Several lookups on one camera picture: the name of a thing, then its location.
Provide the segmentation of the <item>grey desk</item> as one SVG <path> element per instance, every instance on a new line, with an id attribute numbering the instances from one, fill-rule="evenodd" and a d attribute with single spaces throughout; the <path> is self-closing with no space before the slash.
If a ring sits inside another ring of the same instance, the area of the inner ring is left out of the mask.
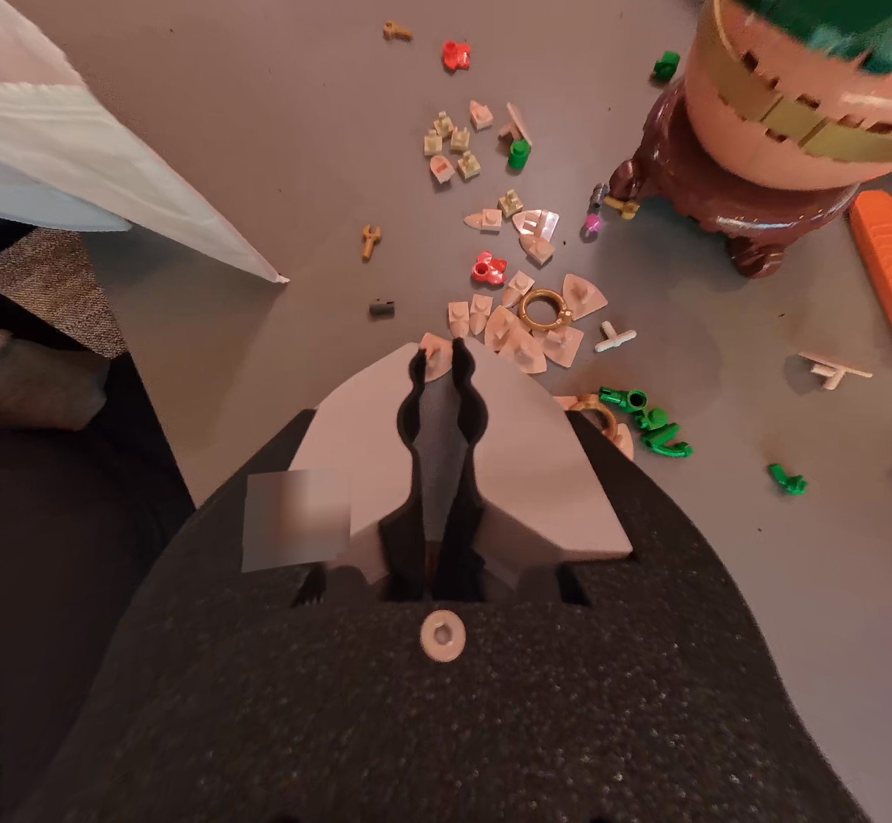
<path id="1" fill-rule="evenodd" d="M 680 424 L 689 460 L 637 447 L 636 462 L 730 571 L 834 770 L 890 821 L 890 331 L 846 221 L 755 281 L 664 201 L 579 235 L 698 0 L 6 2 L 290 280 L 143 230 L 85 238 L 196 503 L 355 371 L 443 334 L 485 249 L 462 219 L 514 188 L 559 215 L 542 282 L 574 271 L 608 298 L 574 366 L 542 383 L 642 389 Z M 387 20 L 413 41 L 385 41 Z M 467 71 L 444 69 L 447 40 L 471 46 Z M 471 139 L 482 174 L 438 185 L 424 136 L 440 111 L 470 127 L 472 100 L 494 114 Z M 533 141 L 520 172 L 497 140 L 507 103 Z M 365 225 L 382 232 L 368 262 Z M 370 316 L 375 300 L 394 317 Z M 596 353 L 605 320 L 636 339 Z M 799 351 L 873 377 L 827 392 Z"/>

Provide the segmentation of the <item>white paper bag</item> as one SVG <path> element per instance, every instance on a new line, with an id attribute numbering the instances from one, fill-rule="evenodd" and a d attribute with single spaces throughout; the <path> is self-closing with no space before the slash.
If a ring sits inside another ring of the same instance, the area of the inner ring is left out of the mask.
<path id="1" fill-rule="evenodd" d="M 192 185 L 106 109 L 65 53 L 1 1 L 1 155 L 9 177 L 79 201 L 63 227 L 139 226 L 273 283 L 287 283 Z"/>

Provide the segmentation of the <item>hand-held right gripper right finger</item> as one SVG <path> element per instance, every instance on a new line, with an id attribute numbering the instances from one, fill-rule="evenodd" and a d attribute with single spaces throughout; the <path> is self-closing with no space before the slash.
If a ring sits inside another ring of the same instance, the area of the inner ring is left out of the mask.
<path id="1" fill-rule="evenodd" d="M 437 599 L 484 599 L 533 572 L 626 559 L 630 539 L 571 420 L 514 364 L 476 340 L 452 345 L 466 441 L 433 574 Z"/>

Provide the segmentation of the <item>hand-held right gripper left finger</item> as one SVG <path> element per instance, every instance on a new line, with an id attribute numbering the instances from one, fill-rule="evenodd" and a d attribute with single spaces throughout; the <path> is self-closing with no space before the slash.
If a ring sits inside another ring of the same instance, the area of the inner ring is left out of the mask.
<path id="1" fill-rule="evenodd" d="M 421 462 L 415 442 L 426 354 L 407 343 L 358 372 L 318 406 L 292 462 L 330 471 L 326 503 L 345 504 L 345 537 L 330 539 L 321 561 L 350 566 L 369 584 L 386 581 L 390 599 L 417 601 L 426 587 Z"/>

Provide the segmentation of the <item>person's dark trousers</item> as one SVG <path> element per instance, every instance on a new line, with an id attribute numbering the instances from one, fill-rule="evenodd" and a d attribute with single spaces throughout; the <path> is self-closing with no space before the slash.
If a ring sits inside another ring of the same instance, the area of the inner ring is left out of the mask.
<path id="1" fill-rule="evenodd" d="M 2 821 L 39 786 L 120 617 L 195 511 L 131 356 L 82 431 L 2 431 Z"/>

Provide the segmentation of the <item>orange brick separator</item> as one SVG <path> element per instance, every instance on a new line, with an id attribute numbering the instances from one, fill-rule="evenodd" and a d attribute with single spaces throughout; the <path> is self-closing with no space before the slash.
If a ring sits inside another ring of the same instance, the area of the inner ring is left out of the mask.
<path id="1" fill-rule="evenodd" d="M 880 307 L 891 323 L 891 195 L 880 190 L 859 193 L 848 221 Z"/>

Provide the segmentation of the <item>grey and yellow pin brick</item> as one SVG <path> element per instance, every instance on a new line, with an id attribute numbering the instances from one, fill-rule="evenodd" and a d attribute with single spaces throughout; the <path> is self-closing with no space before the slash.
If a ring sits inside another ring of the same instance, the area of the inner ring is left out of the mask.
<path id="1" fill-rule="evenodd" d="M 602 209 L 608 207 L 619 212 L 623 219 L 633 219 L 640 204 L 634 200 L 625 201 L 609 193 L 609 187 L 605 183 L 598 183 L 592 190 L 590 196 L 589 212 L 598 214 Z"/>

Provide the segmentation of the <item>toy brick orchid pot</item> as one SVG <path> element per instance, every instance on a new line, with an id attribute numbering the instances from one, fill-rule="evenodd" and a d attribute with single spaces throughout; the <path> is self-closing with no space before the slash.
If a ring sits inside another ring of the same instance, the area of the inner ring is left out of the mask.
<path id="1" fill-rule="evenodd" d="M 775 272 L 861 184 L 890 172 L 891 0 L 705 0 L 683 75 L 611 176 L 724 236 L 739 274 Z"/>

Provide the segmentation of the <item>cluster of green stem pieces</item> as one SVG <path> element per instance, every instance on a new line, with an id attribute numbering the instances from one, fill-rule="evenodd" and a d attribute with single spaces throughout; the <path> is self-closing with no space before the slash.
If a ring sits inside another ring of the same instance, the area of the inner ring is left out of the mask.
<path id="1" fill-rule="evenodd" d="M 650 406 L 648 395 L 643 391 L 601 387 L 597 395 L 601 402 L 616 405 L 624 413 L 631 415 L 647 450 L 669 458 L 687 458 L 693 454 L 693 449 L 686 441 L 675 440 L 680 426 L 670 422 L 665 410 Z"/>

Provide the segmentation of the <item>cluster of tan pink pieces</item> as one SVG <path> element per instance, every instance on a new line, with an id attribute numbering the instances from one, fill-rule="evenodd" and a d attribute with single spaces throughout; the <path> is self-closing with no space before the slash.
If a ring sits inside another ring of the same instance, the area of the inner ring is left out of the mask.
<path id="1" fill-rule="evenodd" d="M 507 169 L 520 172 L 526 166 L 533 148 L 527 121 L 519 107 L 506 104 L 507 121 L 499 129 L 497 140 L 507 152 Z M 476 100 L 469 104 L 471 126 L 457 126 L 446 111 L 440 111 L 423 139 L 423 154 L 433 180 L 438 185 L 452 182 L 458 176 L 463 182 L 482 174 L 482 164 L 472 151 L 473 133 L 484 132 L 493 126 L 492 110 Z"/>

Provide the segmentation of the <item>pale pink branch brick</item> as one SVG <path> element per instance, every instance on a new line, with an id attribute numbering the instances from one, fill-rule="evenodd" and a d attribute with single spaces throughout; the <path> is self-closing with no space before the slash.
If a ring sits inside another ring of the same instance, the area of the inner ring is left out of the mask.
<path id="1" fill-rule="evenodd" d="M 798 357 L 809 363 L 809 373 L 820 379 L 821 388 L 827 392 L 836 390 L 849 375 L 864 379 L 873 377 L 872 372 L 815 353 L 799 351 Z"/>

